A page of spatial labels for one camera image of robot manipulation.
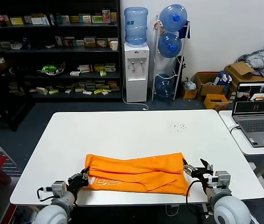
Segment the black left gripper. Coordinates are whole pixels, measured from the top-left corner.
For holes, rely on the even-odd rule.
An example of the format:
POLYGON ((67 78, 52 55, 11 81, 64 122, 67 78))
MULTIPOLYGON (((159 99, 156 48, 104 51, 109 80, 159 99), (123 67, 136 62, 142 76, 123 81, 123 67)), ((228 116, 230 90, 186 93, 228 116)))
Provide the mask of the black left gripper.
POLYGON ((72 175, 68 179, 69 187, 71 189, 80 189, 82 187, 87 187, 89 170, 90 167, 87 167, 82 170, 82 173, 72 175))

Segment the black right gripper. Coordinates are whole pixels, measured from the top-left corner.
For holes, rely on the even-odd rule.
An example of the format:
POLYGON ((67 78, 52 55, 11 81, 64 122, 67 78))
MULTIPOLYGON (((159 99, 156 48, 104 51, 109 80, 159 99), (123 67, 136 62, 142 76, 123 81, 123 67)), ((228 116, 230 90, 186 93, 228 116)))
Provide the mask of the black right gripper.
POLYGON ((206 160, 202 158, 200 158, 200 161, 202 162, 204 168, 196 168, 191 164, 188 164, 185 159, 182 159, 182 161, 183 170, 185 171, 185 173, 191 175, 192 178, 197 178, 202 184, 207 184, 208 182, 208 179, 203 175, 213 175, 213 165, 210 165, 206 160))

